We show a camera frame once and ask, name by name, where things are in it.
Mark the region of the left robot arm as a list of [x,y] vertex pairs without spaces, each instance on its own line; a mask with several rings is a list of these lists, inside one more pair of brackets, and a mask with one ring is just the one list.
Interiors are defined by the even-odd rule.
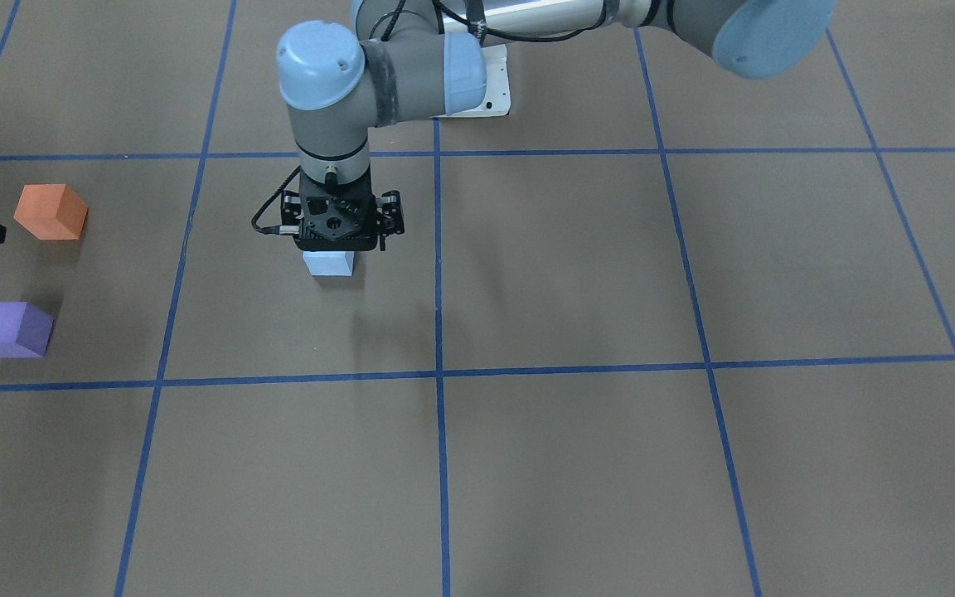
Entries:
[[298,166],[265,201],[303,252],[371,252],[405,231],[400,193],[375,194],[369,132],[485,105],[484,51],[560,44],[618,24],[674,34],[739,78],[802,61],[833,1],[353,1],[350,23],[300,22],[278,39],[278,88]]

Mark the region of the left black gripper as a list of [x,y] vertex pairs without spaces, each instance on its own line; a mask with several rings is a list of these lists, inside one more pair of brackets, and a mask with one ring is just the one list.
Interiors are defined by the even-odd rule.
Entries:
[[303,252],[371,252],[379,245],[380,214],[371,180],[330,188],[300,178],[282,192],[282,226]]

